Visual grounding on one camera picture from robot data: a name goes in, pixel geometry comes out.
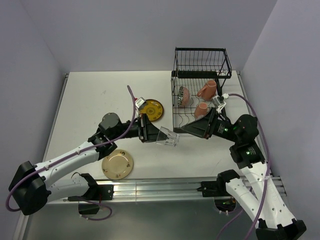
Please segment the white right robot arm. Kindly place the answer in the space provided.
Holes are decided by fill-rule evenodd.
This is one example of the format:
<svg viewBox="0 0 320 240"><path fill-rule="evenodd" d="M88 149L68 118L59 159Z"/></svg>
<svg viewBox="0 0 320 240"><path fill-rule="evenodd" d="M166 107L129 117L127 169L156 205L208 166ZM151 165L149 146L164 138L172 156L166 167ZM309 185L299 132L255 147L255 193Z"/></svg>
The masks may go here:
<svg viewBox="0 0 320 240"><path fill-rule="evenodd" d="M269 161L265 160L255 138L259 134L258 119L241 115L234 124L220 120L214 108L197 120L182 127L193 136L209 139L216 136L234 144L229 148L232 160L248 180L245 187L235 170L218 174L216 189L231 195L251 218L250 230L259 240L297 240L307 230L305 223L290 212L269 175Z"/></svg>

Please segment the beige floral plate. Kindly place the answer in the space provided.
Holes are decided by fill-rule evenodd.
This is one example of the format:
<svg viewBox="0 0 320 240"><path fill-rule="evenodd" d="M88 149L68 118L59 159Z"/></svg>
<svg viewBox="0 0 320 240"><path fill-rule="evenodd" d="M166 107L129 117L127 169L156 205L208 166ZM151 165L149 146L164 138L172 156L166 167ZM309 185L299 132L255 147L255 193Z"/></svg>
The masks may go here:
<svg viewBox="0 0 320 240"><path fill-rule="evenodd" d="M111 180L126 178L134 168L132 155L123 149L116 149L106 156L101 163L103 174Z"/></svg>

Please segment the yellow patterned plate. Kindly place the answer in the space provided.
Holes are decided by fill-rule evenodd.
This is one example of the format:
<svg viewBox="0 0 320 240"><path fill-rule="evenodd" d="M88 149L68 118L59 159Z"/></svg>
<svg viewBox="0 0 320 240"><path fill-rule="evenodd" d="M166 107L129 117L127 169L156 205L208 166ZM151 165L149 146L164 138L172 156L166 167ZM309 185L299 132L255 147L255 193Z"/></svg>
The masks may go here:
<svg viewBox="0 0 320 240"><path fill-rule="evenodd" d="M164 115L164 107L158 100L147 99L146 105L139 113L146 114L150 122L156 122Z"/></svg>

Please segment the large pink floral mug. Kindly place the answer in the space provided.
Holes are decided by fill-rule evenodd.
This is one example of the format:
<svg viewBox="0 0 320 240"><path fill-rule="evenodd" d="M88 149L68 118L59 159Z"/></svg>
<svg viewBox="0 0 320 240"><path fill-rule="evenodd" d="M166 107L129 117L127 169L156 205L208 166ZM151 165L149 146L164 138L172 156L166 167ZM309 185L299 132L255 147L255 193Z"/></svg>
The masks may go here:
<svg viewBox="0 0 320 240"><path fill-rule="evenodd" d="M216 82L214 80L208 80L207 83L198 91L197 97L209 102L216 95L216 91Z"/></svg>

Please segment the clear glass cup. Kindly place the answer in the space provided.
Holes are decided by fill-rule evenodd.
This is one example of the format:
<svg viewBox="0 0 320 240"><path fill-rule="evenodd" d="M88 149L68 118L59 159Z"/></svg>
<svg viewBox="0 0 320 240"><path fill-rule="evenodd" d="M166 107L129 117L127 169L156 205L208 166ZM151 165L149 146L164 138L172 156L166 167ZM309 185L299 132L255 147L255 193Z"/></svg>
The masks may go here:
<svg viewBox="0 0 320 240"><path fill-rule="evenodd" d="M161 126L158 132L156 143L164 146L176 147L179 143L180 135L176 132Z"/></svg>

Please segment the black white patterned bowl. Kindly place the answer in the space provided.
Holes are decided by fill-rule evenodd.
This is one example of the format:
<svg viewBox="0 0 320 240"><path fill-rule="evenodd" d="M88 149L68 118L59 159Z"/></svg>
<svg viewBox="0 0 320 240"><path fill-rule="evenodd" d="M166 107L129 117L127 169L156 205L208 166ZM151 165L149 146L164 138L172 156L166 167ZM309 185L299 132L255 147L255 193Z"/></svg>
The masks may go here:
<svg viewBox="0 0 320 240"><path fill-rule="evenodd" d="M189 104L189 101L190 101L189 90L186 87L181 86L177 94L178 107L186 107Z"/></svg>

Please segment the small pink cup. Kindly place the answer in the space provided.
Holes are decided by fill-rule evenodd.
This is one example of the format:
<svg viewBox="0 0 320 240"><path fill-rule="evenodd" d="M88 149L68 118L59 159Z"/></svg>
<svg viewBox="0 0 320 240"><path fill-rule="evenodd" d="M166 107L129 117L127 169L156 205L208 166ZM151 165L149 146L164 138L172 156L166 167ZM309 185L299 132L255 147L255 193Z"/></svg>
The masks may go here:
<svg viewBox="0 0 320 240"><path fill-rule="evenodd" d="M204 117L209 111L209 106L206 102L200 102L195 111L194 111L194 117L196 120L198 120L199 118Z"/></svg>

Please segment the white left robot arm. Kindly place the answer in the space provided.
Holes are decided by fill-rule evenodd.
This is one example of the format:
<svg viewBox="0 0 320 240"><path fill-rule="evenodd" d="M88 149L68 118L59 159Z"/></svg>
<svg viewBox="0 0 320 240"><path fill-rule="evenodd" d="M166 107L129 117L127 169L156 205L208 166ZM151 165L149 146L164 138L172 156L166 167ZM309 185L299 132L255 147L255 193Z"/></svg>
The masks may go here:
<svg viewBox="0 0 320 240"><path fill-rule="evenodd" d="M5 206L10 212L32 215L47 203L65 197L91 200L98 193L96 181L83 173L73 181L61 179L72 171L109 156L120 139L139 138L143 143L155 142L160 130L145 114L122 123L116 113L107 113L98 124L96 133L75 149L54 159L19 165L9 187Z"/></svg>

